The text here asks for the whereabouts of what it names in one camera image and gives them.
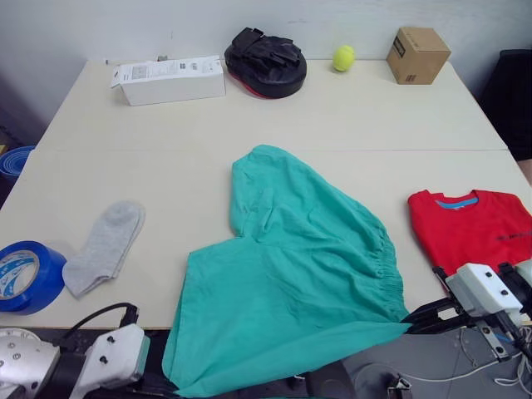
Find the tennis ball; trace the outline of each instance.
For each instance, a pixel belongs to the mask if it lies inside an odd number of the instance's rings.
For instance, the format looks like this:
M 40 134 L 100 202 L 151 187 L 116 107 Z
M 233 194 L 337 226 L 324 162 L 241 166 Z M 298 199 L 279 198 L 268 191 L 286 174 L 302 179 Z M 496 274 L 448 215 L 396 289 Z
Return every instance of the tennis ball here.
M 347 71 L 355 62 L 355 51 L 351 46 L 341 46 L 334 53 L 332 65 L 340 72 Z

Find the table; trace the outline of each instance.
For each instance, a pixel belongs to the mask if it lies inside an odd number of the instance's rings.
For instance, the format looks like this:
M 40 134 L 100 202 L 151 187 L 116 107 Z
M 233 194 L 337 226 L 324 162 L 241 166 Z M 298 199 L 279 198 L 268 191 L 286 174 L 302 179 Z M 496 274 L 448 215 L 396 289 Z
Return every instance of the table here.
M 429 86 L 397 85 L 384 61 L 331 69 L 330 61 L 310 61 L 302 89 L 279 100 L 251 96 L 226 74 L 225 97 L 132 107 L 109 88 L 112 67 L 88 62 L 38 148 L 202 145 L 232 160 L 258 143 L 289 151 L 506 149 L 450 63 Z
M 309 62 L 302 92 L 284 100 L 254 98 L 228 80 L 226 97 L 129 107 L 107 87 L 104 72 L 111 69 L 88 63 L 0 211 L 0 225 L 10 226 L 0 231 L 0 245 L 34 239 L 69 258 L 101 212 L 124 199 L 145 206 L 145 225 L 117 279 L 79 301 L 64 289 L 41 312 L 2 314 L 0 324 L 69 327 L 109 303 L 129 301 L 139 306 L 142 327 L 171 326 L 188 253 L 233 237 L 230 166 L 258 144 L 291 151 L 381 219 L 396 245 L 410 310 L 441 298 L 410 230 L 408 195 L 423 189 L 448 195 L 499 190 L 517 194 L 532 210 L 532 190 L 450 64 L 433 86 L 392 84 L 384 62 L 358 62 L 345 76 L 327 65 Z M 328 76 L 333 83 L 326 82 Z M 344 90 L 346 81 L 356 89 Z M 371 81 L 380 88 L 372 90 Z M 311 95 L 319 87 L 336 91 L 323 95 L 330 101 L 343 97 L 341 116 L 328 114 L 337 110 L 332 106 L 318 112 L 313 101 L 327 104 Z M 416 118 L 415 107 L 399 101 L 402 96 L 426 111 L 423 117 Z M 356 105 L 345 106 L 349 101 Z M 379 103 L 380 118 L 373 109 Z M 450 109 L 438 106 L 444 103 Z M 390 115 L 393 109 L 399 111 Z M 362 120 L 342 123 L 353 115 Z M 446 119 L 450 115 L 461 120 Z M 255 116 L 262 122 L 251 126 Z M 108 314 L 89 325 L 112 327 L 117 320 Z

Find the tape roll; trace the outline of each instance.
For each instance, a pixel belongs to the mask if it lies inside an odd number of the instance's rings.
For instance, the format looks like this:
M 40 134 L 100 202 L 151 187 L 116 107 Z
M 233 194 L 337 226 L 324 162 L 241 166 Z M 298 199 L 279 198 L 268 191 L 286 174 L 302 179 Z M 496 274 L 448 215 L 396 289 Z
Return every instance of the tape roll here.
M 20 241 L 0 251 L 0 312 L 31 314 L 59 295 L 67 260 L 36 241 Z
M 17 181 L 33 149 L 35 149 L 34 145 L 18 147 L 0 156 L 0 174 L 10 181 Z

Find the cardboard box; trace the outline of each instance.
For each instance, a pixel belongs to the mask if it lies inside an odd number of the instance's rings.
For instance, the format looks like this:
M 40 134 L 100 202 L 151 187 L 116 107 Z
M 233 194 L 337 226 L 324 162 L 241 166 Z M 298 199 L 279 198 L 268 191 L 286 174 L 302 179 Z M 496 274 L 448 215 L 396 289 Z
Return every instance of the cardboard box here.
M 225 96 L 218 56 L 120 65 L 113 71 L 115 86 L 131 106 Z
M 430 85 L 450 54 L 434 29 L 402 27 L 387 61 L 400 85 Z

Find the green cloth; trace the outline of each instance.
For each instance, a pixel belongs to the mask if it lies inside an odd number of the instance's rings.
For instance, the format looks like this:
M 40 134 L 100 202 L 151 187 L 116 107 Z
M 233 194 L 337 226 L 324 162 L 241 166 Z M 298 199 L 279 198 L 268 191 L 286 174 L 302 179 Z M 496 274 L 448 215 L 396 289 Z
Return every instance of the green cloth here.
M 181 396 L 312 371 L 409 327 L 382 223 L 289 153 L 233 164 L 230 223 L 235 239 L 189 256 L 162 364 Z

